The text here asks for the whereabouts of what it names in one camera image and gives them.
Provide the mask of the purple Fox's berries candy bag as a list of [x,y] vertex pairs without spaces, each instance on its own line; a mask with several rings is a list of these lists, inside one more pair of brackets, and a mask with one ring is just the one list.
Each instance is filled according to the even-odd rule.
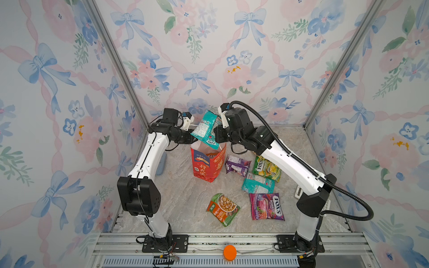
[[252,220],[285,221],[278,193],[249,194]]

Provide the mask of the red paper gift bag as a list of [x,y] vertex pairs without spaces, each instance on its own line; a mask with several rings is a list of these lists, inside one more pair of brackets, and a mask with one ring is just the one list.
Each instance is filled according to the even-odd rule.
[[218,149],[213,149],[198,140],[191,145],[191,155],[193,175],[212,183],[220,175],[224,165],[226,144],[220,144]]

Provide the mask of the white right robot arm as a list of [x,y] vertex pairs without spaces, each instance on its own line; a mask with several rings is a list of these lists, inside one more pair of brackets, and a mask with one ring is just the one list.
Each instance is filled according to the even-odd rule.
[[323,181],[325,175],[291,151],[267,123],[255,127],[245,109],[225,103],[218,113],[222,124],[214,131],[217,142],[242,145],[279,167],[302,189],[297,202],[299,224],[291,247],[298,252],[315,251],[319,246],[321,213],[332,190]]

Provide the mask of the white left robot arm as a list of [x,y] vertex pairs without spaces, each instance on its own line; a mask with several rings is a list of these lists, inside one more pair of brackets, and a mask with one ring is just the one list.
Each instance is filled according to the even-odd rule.
[[172,229],[159,213],[162,196],[154,182],[156,171],[171,142],[190,145],[197,141],[191,135],[193,121],[190,112],[164,109],[162,116],[150,123],[147,141],[134,168],[117,182],[123,210],[142,219],[149,228],[149,235],[157,240],[169,241]]

